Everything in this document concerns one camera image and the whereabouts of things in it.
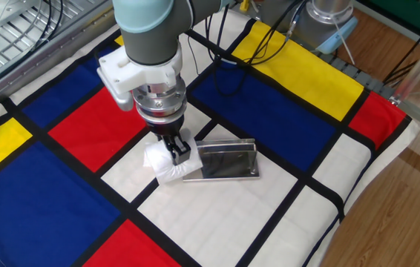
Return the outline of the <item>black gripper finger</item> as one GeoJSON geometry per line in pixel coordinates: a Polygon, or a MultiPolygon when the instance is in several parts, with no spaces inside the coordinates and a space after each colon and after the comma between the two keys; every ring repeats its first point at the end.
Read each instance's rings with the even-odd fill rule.
{"type": "Polygon", "coordinates": [[[166,149],[171,155],[173,165],[182,164],[190,158],[191,147],[183,140],[180,134],[175,136],[164,136],[163,141],[166,149]]]}

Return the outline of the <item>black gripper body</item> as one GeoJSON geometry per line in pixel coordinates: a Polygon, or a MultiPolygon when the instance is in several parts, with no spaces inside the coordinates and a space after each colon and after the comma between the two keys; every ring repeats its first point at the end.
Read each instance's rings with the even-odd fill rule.
{"type": "Polygon", "coordinates": [[[165,142],[174,142],[177,137],[181,137],[180,129],[183,123],[184,116],[181,116],[173,122],[164,124],[146,122],[149,130],[157,136],[158,140],[163,139],[165,142]]]}

